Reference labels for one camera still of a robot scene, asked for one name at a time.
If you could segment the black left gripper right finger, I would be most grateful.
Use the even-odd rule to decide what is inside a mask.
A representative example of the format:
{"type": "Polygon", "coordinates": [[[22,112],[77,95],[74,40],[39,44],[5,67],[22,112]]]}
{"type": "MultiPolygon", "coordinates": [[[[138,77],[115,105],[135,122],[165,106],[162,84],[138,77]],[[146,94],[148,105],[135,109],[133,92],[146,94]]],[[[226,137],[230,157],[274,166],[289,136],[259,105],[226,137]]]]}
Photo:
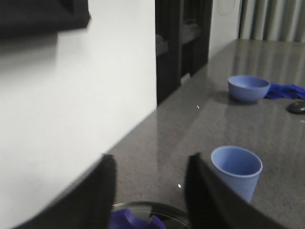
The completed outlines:
{"type": "Polygon", "coordinates": [[[189,156],[184,199],[193,229],[282,229],[235,194],[209,166],[200,153],[189,156]]]}

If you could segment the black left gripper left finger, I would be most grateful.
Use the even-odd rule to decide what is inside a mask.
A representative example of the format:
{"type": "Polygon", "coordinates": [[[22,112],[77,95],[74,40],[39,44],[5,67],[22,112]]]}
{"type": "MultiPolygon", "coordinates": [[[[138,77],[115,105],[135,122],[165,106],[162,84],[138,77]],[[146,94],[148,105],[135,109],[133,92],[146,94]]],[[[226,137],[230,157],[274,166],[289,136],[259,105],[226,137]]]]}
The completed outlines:
{"type": "Polygon", "coordinates": [[[116,192],[116,162],[104,155],[72,190],[19,229],[106,229],[116,192]]]}

